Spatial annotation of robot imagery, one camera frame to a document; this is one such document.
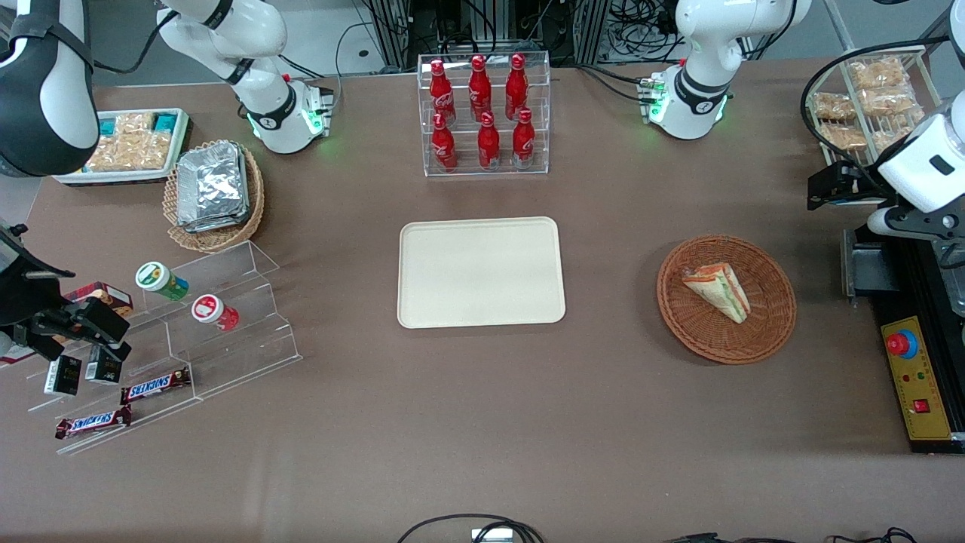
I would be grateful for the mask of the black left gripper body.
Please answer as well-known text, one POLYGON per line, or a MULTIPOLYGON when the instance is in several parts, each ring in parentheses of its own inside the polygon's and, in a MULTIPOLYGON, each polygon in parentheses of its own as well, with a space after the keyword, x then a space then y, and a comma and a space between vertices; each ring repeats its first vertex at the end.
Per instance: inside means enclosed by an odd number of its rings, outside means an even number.
POLYGON ((824 205, 893 202, 895 189, 878 175, 848 161, 836 161, 807 178, 807 210, 824 205))

